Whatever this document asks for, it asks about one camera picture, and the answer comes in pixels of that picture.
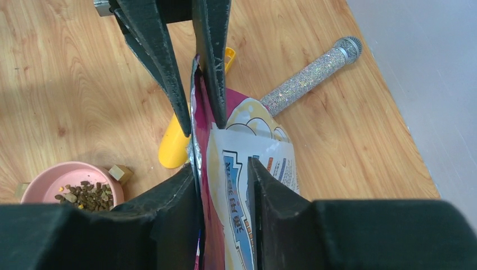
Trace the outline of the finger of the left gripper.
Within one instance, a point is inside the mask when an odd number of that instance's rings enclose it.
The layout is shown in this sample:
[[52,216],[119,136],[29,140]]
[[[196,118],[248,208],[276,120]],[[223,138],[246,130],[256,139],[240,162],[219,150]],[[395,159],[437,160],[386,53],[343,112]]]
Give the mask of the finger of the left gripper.
[[225,50],[231,1],[192,1],[192,22],[196,51],[204,77],[211,111],[218,128],[227,123]]
[[131,51],[165,92],[184,135],[191,119],[168,23],[192,19],[191,1],[109,1],[110,11]]

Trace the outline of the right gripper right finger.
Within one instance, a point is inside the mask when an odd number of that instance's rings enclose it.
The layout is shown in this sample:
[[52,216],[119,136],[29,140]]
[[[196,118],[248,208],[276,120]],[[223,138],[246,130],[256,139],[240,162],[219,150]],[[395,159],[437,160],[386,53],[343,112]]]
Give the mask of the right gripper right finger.
[[257,269],[475,269],[476,234],[429,199],[315,200],[247,165]]

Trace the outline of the pink blue pet food bag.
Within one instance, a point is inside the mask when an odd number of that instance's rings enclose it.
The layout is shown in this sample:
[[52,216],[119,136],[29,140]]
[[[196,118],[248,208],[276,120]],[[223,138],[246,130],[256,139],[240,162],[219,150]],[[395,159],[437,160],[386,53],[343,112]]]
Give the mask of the pink blue pet food bag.
[[191,146],[204,213],[201,269],[256,269],[252,208],[254,184],[248,161],[299,191],[294,147],[287,133],[258,100],[226,89],[226,126],[217,127],[199,56],[191,71]]

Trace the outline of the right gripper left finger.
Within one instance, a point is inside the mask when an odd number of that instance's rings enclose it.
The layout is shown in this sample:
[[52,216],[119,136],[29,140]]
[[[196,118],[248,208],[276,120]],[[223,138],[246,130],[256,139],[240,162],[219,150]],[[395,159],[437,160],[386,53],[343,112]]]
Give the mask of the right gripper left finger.
[[200,232],[192,166],[111,211],[1,206],[2,269],[193,269]]

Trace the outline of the yellow plastic scoop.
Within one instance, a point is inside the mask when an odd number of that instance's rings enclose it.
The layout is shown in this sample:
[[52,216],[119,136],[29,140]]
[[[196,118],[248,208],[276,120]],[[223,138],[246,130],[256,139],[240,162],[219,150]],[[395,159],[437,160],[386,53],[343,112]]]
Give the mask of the yellow plastic scoop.
[[205,148],[210,133],[215,127],[212,113],[210,94],[205,89],[203,70],[199,64],[200,55],[197,54],[192,63],[191,92],[194,104],[189,105],[193,109],[192,125],[193,135],[185,136],[175,115],[173,115],[163,139],[159,145],[159,163],[167,169],[181,167],[190,159],[195,160],[201,148]]

